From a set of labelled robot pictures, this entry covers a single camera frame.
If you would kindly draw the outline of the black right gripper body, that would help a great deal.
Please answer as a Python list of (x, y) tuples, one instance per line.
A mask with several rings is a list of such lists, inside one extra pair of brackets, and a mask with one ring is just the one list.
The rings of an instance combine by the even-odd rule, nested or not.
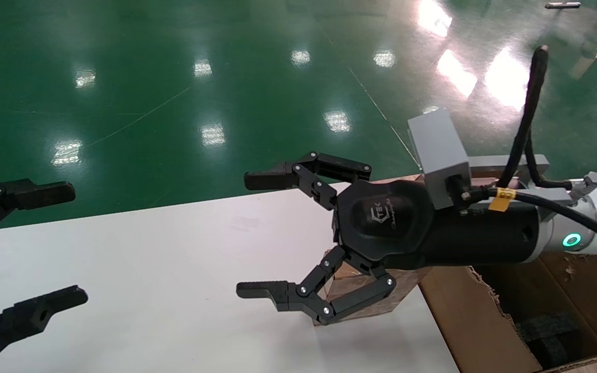
[(335, 199), (335, 241), (386, 269), (521, 264), (537, 250), (534, 207), (436, 209), (422, 182), (351, 184)]

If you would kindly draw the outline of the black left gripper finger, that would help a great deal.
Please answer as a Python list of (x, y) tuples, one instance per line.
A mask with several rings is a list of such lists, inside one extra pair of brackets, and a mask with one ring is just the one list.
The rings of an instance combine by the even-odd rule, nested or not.
[(85, 290), (73, 285), (4, 309), (0, 313), (0, 353), (15, 342), (42, 333), (57, 312), (78, 307), (87, 301)]
[(74, 201), (76, 191), (69, 182), (38, 185), (30, 179), (0, 182), (0, 222), (15, 210), (34, 210)]

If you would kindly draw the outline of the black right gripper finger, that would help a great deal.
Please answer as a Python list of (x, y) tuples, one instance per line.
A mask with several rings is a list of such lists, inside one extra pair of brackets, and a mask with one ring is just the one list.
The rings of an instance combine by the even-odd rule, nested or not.
[[(342, 264), (356, 266), (374, 280), (328, 302), (318, 292)], [(322, 325), (346, 317), (386, 299), (395, 290), (396, 280), (378, 264), (372, 264), (351, 250), (335, 246), (300, 283), (288, 281), (239, 282), (236, 294), (242, 299), (270, 299), (279, 312), (300, 311)]]
[(298, 161), (284, 162), (272, 170), (244, 174), (244, 185), (251, 191), (297, 188), (326, 210), (334, 210), (338, 193), (324, 178), (353, 183), (370, 180), (372, 167), (325, 153), (310, 152)]

